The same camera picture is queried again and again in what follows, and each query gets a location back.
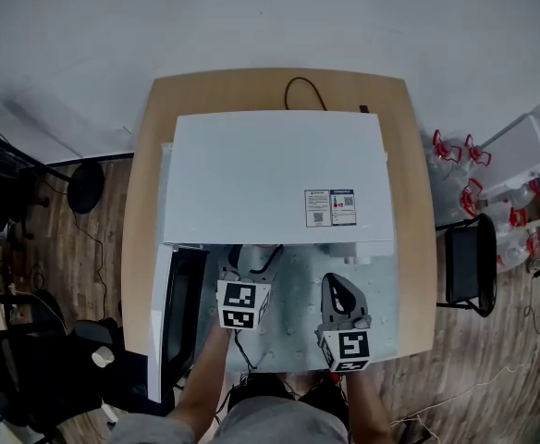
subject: label sticker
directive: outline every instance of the label sticker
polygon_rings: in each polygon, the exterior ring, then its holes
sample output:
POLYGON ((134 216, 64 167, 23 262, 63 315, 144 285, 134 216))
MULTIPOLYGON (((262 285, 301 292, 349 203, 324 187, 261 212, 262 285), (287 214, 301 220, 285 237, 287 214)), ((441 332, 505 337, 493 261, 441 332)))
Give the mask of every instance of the label sticker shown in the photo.
POLYGON ((356 225, 356 205, 354 202, 354 190, 331 190, 329 192, 329 203, 332 208, 333 226, 356 225))
POLYGON ((332 225, 329 193, 329 190, 305 191, 307 227, 330 227, 332 225))

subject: wall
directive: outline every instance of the wall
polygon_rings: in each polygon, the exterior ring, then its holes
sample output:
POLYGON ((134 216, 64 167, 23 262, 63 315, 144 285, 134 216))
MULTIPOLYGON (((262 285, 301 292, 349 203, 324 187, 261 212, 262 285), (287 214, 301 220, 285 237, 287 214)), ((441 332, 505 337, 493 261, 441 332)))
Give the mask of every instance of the wall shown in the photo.
POLYGON ((540 102, 540 0, 0 0, 1 131, 43 161, 131 150, 155 77, 248 67, 404 78, 482 142, 540 102))

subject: person's right arm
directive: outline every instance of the person's right arm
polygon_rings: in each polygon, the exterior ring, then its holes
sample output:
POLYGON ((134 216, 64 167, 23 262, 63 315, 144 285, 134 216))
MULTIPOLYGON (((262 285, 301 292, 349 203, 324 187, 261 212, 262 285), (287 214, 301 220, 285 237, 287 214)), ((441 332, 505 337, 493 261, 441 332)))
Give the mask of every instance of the person's right arm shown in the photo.
POLYGON ((383 403, 368 370, 346 374, 350 431, 356 444, 393 444, 383 403))

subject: gray shirt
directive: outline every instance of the gray shirt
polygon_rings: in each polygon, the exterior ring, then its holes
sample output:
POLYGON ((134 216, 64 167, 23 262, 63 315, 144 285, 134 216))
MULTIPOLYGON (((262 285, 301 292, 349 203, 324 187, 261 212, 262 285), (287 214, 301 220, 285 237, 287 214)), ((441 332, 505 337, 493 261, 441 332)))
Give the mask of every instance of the gray shirt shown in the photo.
MULTIPOLYGON (((146 414, 122 416, 108 441, 110 444, 195 444, 194 433, 185 423, 146 414)), ((333 414, 298 401, 256 397, 238 403, 211 442, 346 444, 348 434, 333 414)))

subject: wooden floor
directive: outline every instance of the wooden floor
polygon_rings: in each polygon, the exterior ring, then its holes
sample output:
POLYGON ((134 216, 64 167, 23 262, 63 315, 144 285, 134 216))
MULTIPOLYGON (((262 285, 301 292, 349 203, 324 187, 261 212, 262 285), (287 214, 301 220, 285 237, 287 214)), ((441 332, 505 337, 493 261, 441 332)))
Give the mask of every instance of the wooden floor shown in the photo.
MULTIPOLYGON (((120 321, 120 256, 124 207, 131 160, 104 163, 104 197, 89 215, 78 216, 80 227, 104 243, 102 276, 107 285, 105 311, 120 321)), ((74 167, 64 169, 72 172, 74 167)), ((62 182, 50 179, 59 191, 62 182)), ((95 270, 101 263, 99 245, 79 232, 67 198, 42 185, 50 207, 35 207, 27 242, 28 266, 38 263, 46 288, 57 298, 67 326, 78 318, 103 316, 104 287, 95 270)), ((439 293, 444 262, 439 255, 439 293)), ((498 276, 497 306, 486 319, 475 313, 437 309, 434 348, 430 352, 374 364, 381 396, 393 419, 440 403, 476 386, 456 400, 419 416, 441 442, 530 443, 540 434, 540 337, 523 309, 533 295, 540 327, 540 278, 530 289, 530 275, 517 268, 498 276), (514 373, 504 367, 516 370, 514 373)), ((403 425, 395 427, 398 436, 403 425)), ((108 434, 101 411, 69 420, 61 426, 68 442, 103 442, 108 434)))

